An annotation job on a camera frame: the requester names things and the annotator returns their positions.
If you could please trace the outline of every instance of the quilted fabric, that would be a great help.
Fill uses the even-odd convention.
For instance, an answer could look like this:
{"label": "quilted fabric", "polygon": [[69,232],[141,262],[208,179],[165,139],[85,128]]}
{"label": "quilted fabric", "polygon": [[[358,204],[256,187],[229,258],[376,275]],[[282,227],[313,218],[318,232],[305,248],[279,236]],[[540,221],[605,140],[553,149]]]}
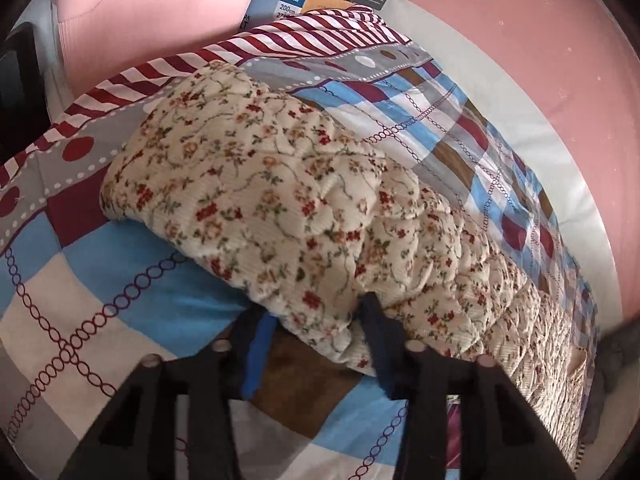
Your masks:
{"label": "quilted fabric", "polygon": [[439,352],[494,355],[572,460],[584,360],[570,370],[570,317],[478,225],[329,115],[214,62],[149,115],[101,203],[335,362],[371,372],[351,322],[366,290]]}

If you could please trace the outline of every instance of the metal screw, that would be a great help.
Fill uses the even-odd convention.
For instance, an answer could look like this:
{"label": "metal screw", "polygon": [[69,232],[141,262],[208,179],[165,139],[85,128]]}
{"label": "metal screw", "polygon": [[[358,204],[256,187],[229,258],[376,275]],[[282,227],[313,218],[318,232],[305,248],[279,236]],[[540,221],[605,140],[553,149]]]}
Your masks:
{"label": "metal screw", "polygon": [[485,368],[493,368],[495,366],[495,359],[490,355],[482,354],[476,359],[476,363]]}
{"label": "metal screw", "polygon": [[211,343],[211,349],[219,353],[229,352],[231,350],[231,341],[229,339],[216,339]]}
{"label": "metal screw", "polygon": [[147,354],[140,359],[140,364],[145,368],[155,368],[162,364],[162,358],[158,354]]}
{"label": "metal screw", "polygon": [[409,341],[404,343],[404,347],[409,352],[414,352],[414,353],[419,354],[420,352],[424,352],[425,351],[425,349],[427,348],[427,345],[425,345],[422,341],[420,341],[418,339],[409,339]]}

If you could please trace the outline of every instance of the pink wall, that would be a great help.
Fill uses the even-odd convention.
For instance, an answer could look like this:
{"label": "pink wall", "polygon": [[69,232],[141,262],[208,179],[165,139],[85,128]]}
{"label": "pink wall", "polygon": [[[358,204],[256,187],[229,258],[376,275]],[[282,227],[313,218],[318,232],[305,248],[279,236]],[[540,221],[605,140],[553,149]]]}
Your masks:
{"label": "pink wall", "polygon": [[596,201],[625,317],[640,311],[640,62],[596,0],[409,0],[498,63],[560,135]]}

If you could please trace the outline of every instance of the pink surface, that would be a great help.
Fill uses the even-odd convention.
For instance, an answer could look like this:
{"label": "pink surface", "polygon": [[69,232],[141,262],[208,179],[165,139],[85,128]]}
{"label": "pink surface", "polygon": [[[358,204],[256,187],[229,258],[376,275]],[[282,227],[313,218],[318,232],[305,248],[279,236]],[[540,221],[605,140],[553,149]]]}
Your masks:
{"label": "pink surface", "polygon": [[640,311],[640,62],[596,0],[409,0],[475,43],[560,135],[596,201],[625,317]]}
{"label": "pink surface", "polygon": [[238,30],[250,0],[57,0],[65,68],[84,93],[128,67]]}

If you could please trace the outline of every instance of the blue strip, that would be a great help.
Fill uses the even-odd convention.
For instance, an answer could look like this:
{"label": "blue strip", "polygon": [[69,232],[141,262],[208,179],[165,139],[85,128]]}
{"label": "blue strip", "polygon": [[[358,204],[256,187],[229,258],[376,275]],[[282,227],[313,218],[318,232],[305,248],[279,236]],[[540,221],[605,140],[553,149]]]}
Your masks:
{"label": "blue strip", "polygon": [[[47,262],[60,252],[58,237],[47,215],[39,213],[31,220],[11,244],[15,265],[26,282],[33,278]],[[0,317],[11,303],[15,287],[11,281],[6,259],[0,259]]]}
{"label": "blue strip", "polygon": [[[105,224],[64,249],[74,274],[103,303],[173,252],[144,225],[129,220]],[[190,260],[153,280],[118,318],[184,357],[199,351],[249,304],[240,290]]]}
{"label": "blue strip", "polygon": [[[364,459],[403,406],[404,400],[387,399],[375,378],[363,377],[329,414],[313,443]],[[404,420],[382,446],[377,463],[396,464],[403,430]]]}
{"label": "blue strip", "polygon": [[249,345],[249,353],[245,361],[244,383],[240,393],[244,400],[254,396],[255,391],[262,384],[262,372],[267,364],[271,339],[278,325],[278,318],[265,313],[255,328],[254,340]]}

